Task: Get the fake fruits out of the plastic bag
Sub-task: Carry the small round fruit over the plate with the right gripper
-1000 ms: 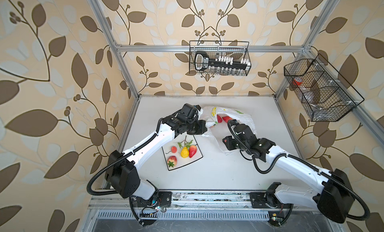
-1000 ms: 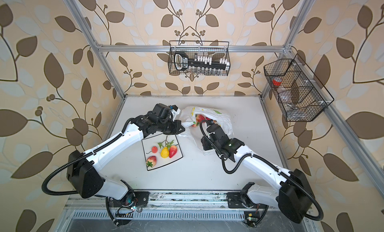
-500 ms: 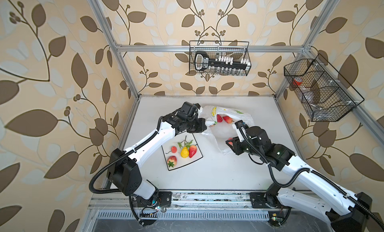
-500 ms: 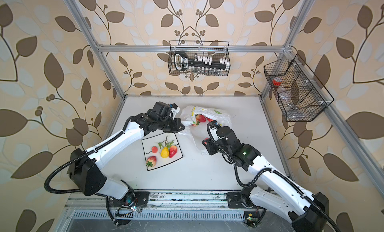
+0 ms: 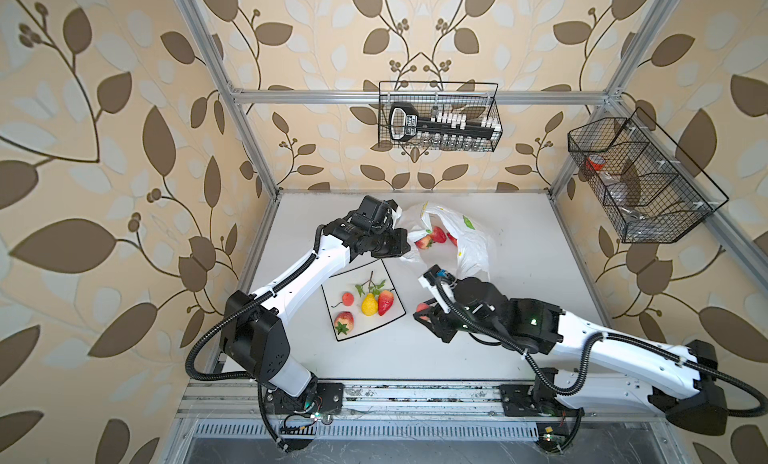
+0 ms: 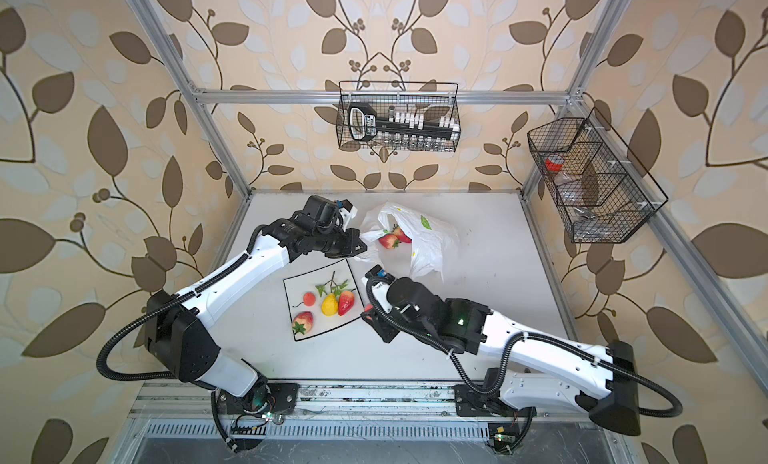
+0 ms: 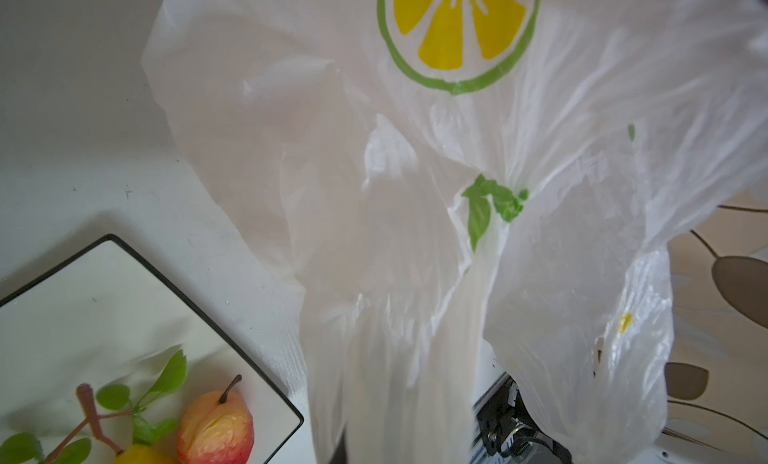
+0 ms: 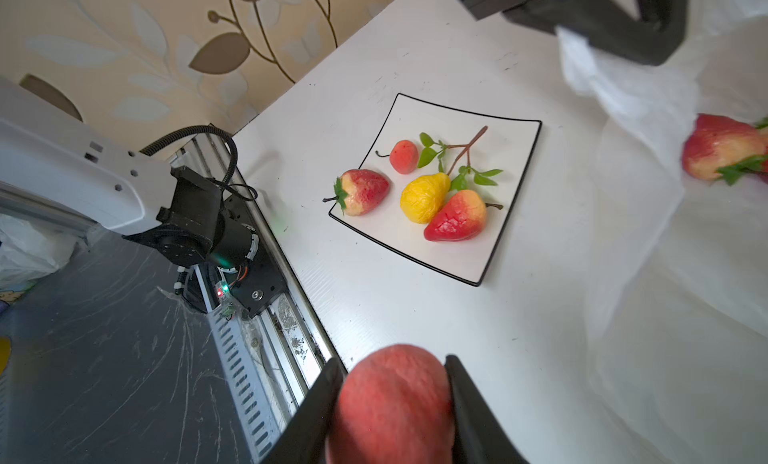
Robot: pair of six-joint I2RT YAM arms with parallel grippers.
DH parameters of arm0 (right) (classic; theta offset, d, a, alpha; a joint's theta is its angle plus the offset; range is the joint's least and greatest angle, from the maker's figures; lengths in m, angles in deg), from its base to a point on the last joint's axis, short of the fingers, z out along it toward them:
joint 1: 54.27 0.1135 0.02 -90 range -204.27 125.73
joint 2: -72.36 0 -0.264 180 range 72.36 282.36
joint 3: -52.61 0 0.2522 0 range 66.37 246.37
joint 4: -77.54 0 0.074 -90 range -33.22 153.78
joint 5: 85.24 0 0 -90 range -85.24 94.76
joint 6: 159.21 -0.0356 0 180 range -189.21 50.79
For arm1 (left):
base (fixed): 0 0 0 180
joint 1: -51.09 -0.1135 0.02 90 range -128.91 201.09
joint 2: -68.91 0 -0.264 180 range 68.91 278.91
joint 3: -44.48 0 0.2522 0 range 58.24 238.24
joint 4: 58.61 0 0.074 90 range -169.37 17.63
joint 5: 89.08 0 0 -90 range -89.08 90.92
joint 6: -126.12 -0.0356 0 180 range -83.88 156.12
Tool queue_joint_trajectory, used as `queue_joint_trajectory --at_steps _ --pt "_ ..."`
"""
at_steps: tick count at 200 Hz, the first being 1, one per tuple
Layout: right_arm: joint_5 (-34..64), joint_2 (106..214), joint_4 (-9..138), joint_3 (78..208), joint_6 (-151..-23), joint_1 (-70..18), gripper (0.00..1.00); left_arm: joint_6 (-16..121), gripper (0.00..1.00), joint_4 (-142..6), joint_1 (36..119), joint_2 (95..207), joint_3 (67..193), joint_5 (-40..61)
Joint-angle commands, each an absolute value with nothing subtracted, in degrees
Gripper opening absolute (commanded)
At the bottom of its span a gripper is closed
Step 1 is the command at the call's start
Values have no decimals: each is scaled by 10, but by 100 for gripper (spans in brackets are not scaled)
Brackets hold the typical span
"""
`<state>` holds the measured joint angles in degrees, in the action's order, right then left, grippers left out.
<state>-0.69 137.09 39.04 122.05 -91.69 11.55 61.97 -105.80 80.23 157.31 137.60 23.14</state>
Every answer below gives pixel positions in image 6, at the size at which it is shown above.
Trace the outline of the red fake strawberry green leaves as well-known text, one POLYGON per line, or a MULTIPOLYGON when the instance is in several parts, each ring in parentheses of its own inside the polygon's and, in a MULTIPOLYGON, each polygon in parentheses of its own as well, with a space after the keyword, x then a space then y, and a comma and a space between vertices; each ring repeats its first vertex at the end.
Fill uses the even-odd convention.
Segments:
POLYGON ((395 234, 386 234, 378 239, 378 243, 387 250, 392 250, 397 248, 401 241, 395 234))

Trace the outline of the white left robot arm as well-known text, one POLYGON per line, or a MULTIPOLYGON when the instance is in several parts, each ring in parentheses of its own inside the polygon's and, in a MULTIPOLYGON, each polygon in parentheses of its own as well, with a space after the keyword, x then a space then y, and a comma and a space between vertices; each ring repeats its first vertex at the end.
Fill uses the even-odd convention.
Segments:
POLYGON ((153 295, 147 311, 112 336, 96 359, 99 374, 118 382, 172 379, 244 397, 260 374, 222 351, 210 334, 218 319, 252 288, 297 258, 320 252, 328 259, 356 257, 367 247, 350 223, 357 210, 348 201, 313 195, 288 218, 260 225, 245 249, 206 278, 173 295, 153 295), (145 331, 145 347, 162 372, 128 374, 112 369, 112 350, 131 332, 145 331))

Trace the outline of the yellow fake lemon with leaves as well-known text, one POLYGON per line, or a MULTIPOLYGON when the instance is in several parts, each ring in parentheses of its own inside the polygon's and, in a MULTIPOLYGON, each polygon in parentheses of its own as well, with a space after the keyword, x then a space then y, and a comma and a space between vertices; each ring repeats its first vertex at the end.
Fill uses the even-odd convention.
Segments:
POLYGON ((318 297, 321 299, 321 312, 325 316, 338 315, 338 299, 340 294, 348 287, 348 281, 339 281, 335 279, 335 274, 323 284, 315 286, 318 297))

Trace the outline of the red fake pear with stem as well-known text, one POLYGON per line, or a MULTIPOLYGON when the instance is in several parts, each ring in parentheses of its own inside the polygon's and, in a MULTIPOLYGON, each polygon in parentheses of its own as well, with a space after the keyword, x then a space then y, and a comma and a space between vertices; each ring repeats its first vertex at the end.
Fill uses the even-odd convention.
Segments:
POLYGON ((405 234, 401 227, 395 226, 392 230, 392 234, 396 236, 400 243, 410 244, 412 240, 405 234))

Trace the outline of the red green fake apple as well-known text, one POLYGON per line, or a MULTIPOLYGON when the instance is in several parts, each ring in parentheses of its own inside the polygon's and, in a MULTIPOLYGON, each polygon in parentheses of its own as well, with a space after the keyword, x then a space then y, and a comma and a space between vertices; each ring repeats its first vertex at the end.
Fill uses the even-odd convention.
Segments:
POLYGON ((297 314, 292 321, 292 333, 294 337, 306 336, 311 332, 314 325, 314 317, 311 312, 302 312, 297 314))

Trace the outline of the small red fake cherry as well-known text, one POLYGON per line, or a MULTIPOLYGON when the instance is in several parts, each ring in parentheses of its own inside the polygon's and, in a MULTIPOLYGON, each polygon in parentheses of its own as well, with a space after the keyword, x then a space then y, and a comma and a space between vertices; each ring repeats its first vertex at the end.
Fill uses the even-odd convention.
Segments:
POLYGON ((295 308, 298 308, 300 306, 306 306, 306 307, 312 307, 315 305, 317 300, 317 297, 312 292, 307 292, 302 296, 302 301, 299 304, 295 305, 295 308))

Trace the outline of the white plastic bag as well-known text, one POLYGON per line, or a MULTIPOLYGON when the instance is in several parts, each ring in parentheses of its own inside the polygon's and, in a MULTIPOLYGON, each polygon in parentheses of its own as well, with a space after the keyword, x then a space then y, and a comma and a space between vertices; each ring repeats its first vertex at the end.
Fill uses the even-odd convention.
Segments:
POLYGON ((355 260, 381 263, 384 250, 379 239, 393 234, 394 227, 410 240, 409 276, 412 279, 438 273, 445 280, 458 258, 459 236, 455 227, 421 211, 388 201, 369 211, 360 225, 367 250, 355 260))

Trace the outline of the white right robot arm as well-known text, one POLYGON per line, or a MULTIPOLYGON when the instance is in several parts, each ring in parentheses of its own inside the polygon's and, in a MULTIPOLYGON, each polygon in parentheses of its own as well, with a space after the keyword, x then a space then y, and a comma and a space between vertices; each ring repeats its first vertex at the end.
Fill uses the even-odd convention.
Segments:
POLYGON ((369 272, 362 317, 386 343, 405 334, 445 355, 464 386, 514 410, 563 406, 637 436, 641 417, 674 418, 681 401, 636 371, 632 346, 588 345, 542 333, 480 303, 442 299, 410 278, 369 272))

